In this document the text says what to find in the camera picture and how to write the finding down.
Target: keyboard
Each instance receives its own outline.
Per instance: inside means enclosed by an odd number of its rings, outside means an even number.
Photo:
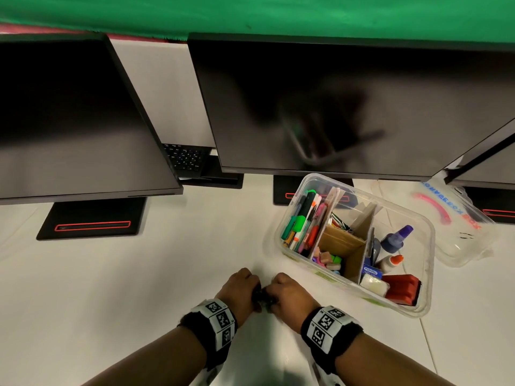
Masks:
[[[164,143],[163,147],[170,157],[178,177],[200,177],[205,161],[211,152],[211,148],[206,146]]]

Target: wristband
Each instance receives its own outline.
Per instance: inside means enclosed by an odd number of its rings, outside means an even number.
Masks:
[[[181,319],[179,326],[192,331],[204,347],[208,370],[225,362],[238,330],[236,317],[220,299],[204,300]]]
[[[311,355],[326,373],[336,374],[335,360],[352,344],[363,328],[357,321],[333,306],[318,307],[306,317],[300,335]]]

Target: computer monitor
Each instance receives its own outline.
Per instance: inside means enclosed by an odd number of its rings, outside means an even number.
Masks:
[[[0,204],[182,194],[106,35],[2,35],[0,53]]]
[[[514,46],[192,34],[222,169],[427,180],[515,117]]]

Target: green cloth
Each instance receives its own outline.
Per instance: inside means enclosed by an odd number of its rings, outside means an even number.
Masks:
[[[183,40],[190,32],[515,42],[515,0],[0,0],[0,21]]]

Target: right hand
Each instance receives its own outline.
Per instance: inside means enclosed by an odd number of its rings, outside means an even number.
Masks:
[[[303,286],[282,272],[278,273],[264,290],[279,300],[271,306],[272,313],[299,334],[306,317],[320,307]]]

